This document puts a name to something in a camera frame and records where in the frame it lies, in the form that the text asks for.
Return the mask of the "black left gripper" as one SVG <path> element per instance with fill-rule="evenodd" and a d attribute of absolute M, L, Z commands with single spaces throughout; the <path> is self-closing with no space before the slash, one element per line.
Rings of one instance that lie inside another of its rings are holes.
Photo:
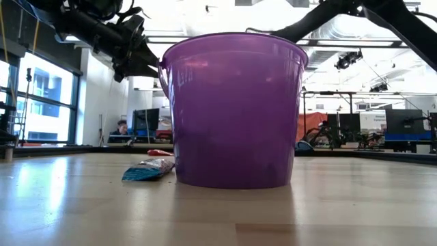
<path fill-rule="evenodd" d="M 132 15 L 128 20 L 111 23 L 111 28 L 121 38 L 114 44 L 112 64 L 115 68 L 113 78 L 120 83 L 126 77 L 157 78 L 158 58 L 153 54 L 143 35 L 144 18 Z M 118 67 L 136 61 L 136 67 Z"/>

